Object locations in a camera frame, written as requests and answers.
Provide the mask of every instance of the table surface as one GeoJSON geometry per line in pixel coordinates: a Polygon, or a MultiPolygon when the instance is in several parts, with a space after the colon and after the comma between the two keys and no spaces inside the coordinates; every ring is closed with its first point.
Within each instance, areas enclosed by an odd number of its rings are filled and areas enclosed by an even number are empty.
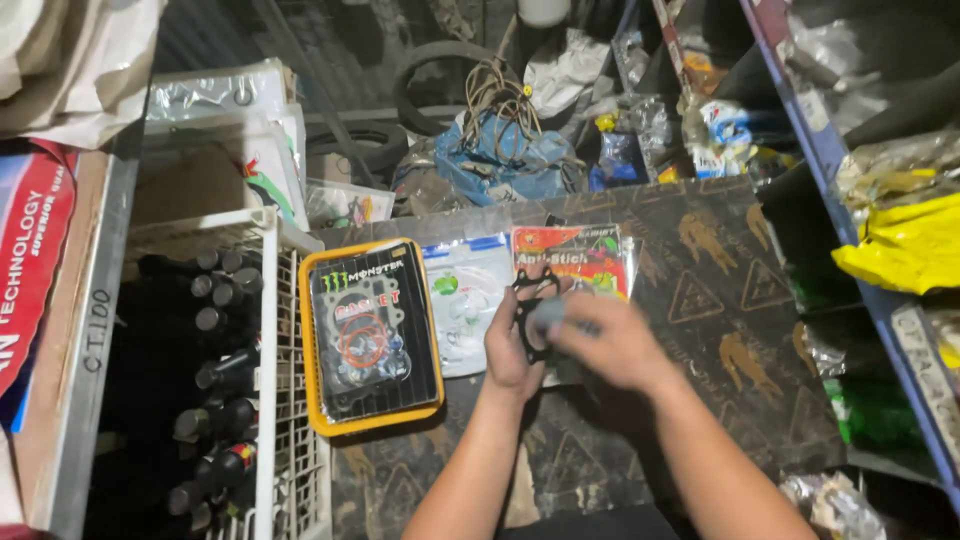
{"type": "MultiPolygon", "coordinates": [[[[624,187],[406,217],[322,234],[327,249],[407,236],[427,246],[542,225],[617,223],[634,237],[633,300],[724,429],[772,478],[819,472],[845,449],[786,277],[745,177],[624,187]]],[[[483,375],[447,380],[434,417],[331,441],[334,537],[399,538],[467,426],[483,375]]],[[[507,527],[560,513],[675,501],[636,395],[596,382],[528,405],[507,527]]]]}

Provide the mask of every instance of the yellow plastic bag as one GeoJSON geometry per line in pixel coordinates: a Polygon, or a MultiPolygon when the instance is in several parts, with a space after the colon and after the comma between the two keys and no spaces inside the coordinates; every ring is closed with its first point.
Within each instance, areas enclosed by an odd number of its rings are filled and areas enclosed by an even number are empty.
{"type": "Polygon", "coordinates": [[[876,209],[858,246],[833,250],[844,272],[883,288],[924,294],[960,286],[960,193],[876,209]]]}

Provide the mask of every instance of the blue metal shelf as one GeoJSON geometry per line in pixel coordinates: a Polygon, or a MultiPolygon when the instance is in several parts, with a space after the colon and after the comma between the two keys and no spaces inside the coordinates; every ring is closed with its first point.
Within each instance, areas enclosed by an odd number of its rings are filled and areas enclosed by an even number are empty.
{"type": "MultiPolygon", "coordinates": [[[[830,123],[820,95],[785,69],[778,45],[789,39],[783,0],[740,0],[770,70],[783,107],[797,133],[824,204],[844,244],[857,244],[856,227],[835,196],[833,179],[849,153],[830,123]]],[[[900,385],[917,414],[937,471],[954,511],[960,515],[960,408],[937,351],[932,328],[917,297],[857,280],[900,385]]]]}

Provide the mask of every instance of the red package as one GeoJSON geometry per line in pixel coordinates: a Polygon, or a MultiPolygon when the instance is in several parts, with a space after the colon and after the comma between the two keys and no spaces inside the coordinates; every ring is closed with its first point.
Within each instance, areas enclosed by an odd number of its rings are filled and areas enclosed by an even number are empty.
{"type": "Polygon", "coordinates": [[[627,299],[627,271],[617,225],[581,227],[515,227],[511,236],[514,271],[546,261],[558,276],[569,276],[574,288],[627,299]]]}

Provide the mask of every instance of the black gasket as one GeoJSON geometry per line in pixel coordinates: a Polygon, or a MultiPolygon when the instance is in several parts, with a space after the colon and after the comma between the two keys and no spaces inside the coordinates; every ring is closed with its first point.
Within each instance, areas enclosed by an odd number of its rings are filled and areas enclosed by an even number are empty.
{"type": "MultiPolygon", "coordinates": [[[[519,291],[523,287],[532,285],[537,285],[538,288],[542,288],[539,287],[539,285],[545,282],[553,283],[553,285],[557,287],[557,294],[560,294],[560,278],[553,273],[553,270],[551,270],[549,266],[543,268],[543,275],[539,278],[531,278],[526,270],[517,270],[516,280],[511,286],[514,288],[514,291],[519,291]]],[[[552,352],[549,346],[545,347],[542,351],[538,351],[530,344],[530,339],[527,337],[527,316],[533,313],[534,309],[536,309],[542,301],[543,298],[534,297],[529,300],[519,300],[516,303],[514,322],[519,326],[520,341],[523,342],[523,350],[527,353],[527,362],[529,362],[530,365],[546,360],[552,352]]]]}

